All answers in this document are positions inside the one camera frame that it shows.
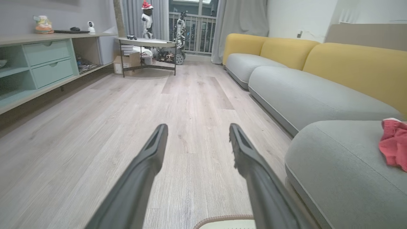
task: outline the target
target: yellow cushion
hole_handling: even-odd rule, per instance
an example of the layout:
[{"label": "yellow cushion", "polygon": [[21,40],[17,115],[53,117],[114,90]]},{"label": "yellow cushion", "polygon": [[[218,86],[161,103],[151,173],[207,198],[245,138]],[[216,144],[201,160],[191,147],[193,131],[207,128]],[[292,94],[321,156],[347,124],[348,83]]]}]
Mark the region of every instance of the yellow cushion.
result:
[{"label": "yellow cushion", "polygon": [[319,42],[310,40],[269,38],[264,42],[260,56],[302,70],[309,52],[317,44]]},{"label": "yellow cushion", "polygon": [[225,50],[223,52],[223,65],[232,53],[245,53],[260,55],[261,47],[267,37],[259,37],[247,34],[231,33],[226,37]]},{"label": "yellow cushion", "polygon": [[407,115],[407,52],[324,43],[309,53],[303,71],[378,99]]}]

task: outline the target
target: cardboard box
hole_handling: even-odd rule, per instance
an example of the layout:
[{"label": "cardboard box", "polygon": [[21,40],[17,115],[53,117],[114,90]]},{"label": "cardboard box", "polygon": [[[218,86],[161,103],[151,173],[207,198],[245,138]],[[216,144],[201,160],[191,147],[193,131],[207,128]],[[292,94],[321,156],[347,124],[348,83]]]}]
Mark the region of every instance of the cardboard box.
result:
[{"label": "cardboard box", "polygon": [[[123,74],[122,73],[122,61],[120,56],[116,56],[113,61],[114,66],[114,73],[115,74]],[[130,67],[137,67],[140,66],[140,53],[130,53],[128,56],[123,56],[123,67],[130,68]],[[125,75],[136,75],[139,73],[140,69],[138,70],[131,70],[125,71]]]}]

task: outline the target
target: window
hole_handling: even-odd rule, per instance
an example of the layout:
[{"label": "window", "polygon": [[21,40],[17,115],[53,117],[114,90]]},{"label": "window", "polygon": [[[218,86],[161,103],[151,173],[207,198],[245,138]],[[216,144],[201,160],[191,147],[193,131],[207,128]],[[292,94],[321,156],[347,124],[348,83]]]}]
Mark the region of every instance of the window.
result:
[{"label": "window", "polygon": [[187,12],[184,52],[210,54],[215,34],[219,0],[169,0],[170,40],[175,41],[176,22],[181,12]]},{"label": "window", "polygon": [[170,0],[170,12],[181,13],[188,11],[189,14],[199,15],[199,0]]},{"label": "window", "polygon": [[216,17],[219,0],[169,0],[170,12]]}]

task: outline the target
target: red cloth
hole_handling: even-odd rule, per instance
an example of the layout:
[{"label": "red cloth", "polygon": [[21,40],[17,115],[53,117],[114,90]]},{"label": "red cloth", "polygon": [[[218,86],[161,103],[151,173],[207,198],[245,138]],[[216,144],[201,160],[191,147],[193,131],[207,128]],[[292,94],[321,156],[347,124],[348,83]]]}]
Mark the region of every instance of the red cloth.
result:
[{"label": "red cloth", "polygon": [[148,3],[146,2],[146,0],[144,0],[143,6],[142,6],[141,9],[152,9],[152,8],[153,8],[153,6],[152,6],[151,4],[148,4]]},{"label": "red cloth", "polygon": [[382,121],[383,136],[379,149],[386,157],[388,165],[400,166],[407,172],[407,124],[397,119]]}]

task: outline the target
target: curtain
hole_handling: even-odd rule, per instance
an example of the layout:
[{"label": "curtain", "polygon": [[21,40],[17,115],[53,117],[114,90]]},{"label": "curtain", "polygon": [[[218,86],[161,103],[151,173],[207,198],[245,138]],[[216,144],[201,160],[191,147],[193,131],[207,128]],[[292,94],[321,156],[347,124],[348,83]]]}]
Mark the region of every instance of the curtain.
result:
[{"label": "curtain", "polygon": [[[154,38],[168,40],[170,30],[168,0],[148,0],[147,2],[153,6]],[[136,37],[142,37],[142,5],[143,0],[123,0],[123,20],[125,23],[126,35],[133,34]]]},{"label": "curtain", "polygon": [[219,0],[212,63],[222,63],[226,37],[230,33],[267,36],[269,22],[266,5],[267,0]]}]

